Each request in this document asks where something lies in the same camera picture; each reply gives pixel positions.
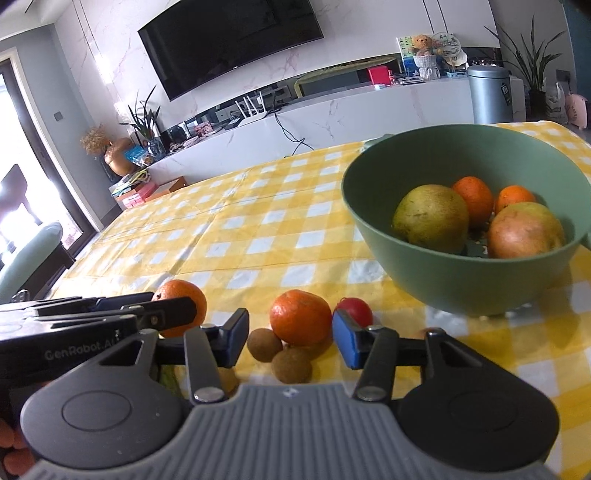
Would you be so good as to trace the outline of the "operator hand orange glove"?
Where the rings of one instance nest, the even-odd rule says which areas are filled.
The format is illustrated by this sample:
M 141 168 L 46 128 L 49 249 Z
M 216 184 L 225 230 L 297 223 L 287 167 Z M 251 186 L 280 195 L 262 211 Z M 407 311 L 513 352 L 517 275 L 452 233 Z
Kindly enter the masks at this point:
M 21 429 L 11 427 L 3 419 L 0 420 L 0 444 L 4 450 L 1 454 L 2 466 L 8 474 L 20 477 L 34 466 L 35 459 Z

